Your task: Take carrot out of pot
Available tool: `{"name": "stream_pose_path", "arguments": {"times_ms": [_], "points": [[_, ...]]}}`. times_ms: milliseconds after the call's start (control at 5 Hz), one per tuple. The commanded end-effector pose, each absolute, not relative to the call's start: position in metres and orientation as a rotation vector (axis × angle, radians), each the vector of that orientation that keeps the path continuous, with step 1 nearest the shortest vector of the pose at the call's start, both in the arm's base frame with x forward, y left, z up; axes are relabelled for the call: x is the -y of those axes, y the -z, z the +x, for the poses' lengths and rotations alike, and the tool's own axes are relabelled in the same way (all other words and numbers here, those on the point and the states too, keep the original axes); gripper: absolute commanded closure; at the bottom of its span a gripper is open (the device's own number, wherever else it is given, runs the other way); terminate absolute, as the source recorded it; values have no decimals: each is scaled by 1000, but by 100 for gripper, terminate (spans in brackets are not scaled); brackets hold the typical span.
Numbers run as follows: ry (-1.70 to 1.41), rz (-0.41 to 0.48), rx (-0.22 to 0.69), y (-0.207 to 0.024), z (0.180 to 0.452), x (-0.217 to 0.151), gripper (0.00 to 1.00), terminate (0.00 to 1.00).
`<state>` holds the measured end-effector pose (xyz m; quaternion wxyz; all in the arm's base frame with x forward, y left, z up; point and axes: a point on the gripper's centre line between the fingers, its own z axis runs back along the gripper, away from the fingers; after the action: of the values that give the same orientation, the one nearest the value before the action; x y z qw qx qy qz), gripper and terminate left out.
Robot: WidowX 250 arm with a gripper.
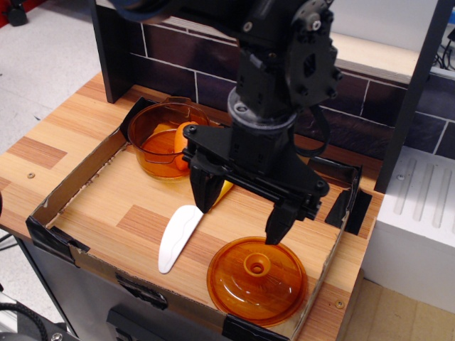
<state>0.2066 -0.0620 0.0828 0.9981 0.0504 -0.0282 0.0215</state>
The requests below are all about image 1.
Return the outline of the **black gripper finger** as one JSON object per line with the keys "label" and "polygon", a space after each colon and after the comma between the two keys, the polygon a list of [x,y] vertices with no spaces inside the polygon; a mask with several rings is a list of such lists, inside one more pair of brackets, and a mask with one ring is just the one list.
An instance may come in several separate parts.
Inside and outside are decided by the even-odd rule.
{"label": "black gripper finger", "polygon": [[190,182],[197,208],[202,213],[207,213],[218,199],[224,179],[198,167],[192,167]]}
{"label": "black gripper finger", "polygon": [[267,220],[265,244],[278,245],[292,228],[296,216],[297,208],[289,202],[275,204]]}

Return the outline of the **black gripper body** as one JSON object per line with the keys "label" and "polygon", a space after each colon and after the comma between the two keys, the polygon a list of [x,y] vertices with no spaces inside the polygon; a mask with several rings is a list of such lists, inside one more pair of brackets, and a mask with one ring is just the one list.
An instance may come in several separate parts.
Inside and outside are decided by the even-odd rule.
{"label": "black gripper body", "polygon": [[230,127],[189,125],[183,159],[221,176],[274,204],[289,202],[297,220],[314,220],[328,183],[303,162],[294,145],[295,116],[278,124],[248,126],[233,119]]}

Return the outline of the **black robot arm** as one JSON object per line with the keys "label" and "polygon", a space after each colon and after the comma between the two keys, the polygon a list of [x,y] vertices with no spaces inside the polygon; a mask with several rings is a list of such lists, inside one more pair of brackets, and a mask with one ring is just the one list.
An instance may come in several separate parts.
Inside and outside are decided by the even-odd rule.
{"label": "black robot arm", "polygon": [[329,1],[115,1],[130,21],[172,16],[213,27],[240,47],[237,84],[229,93],[228,128],[189,126],[183,158],[197,207],[207,212],[224,180],[273,202],[266,242],[276,245],[296,221],[313,219],[328,183],[305,164],[324,147],[299,148],[294,126],[310,111],[323,143],[330,127],[320,103],[336,96],[342,74],[330,37]]}

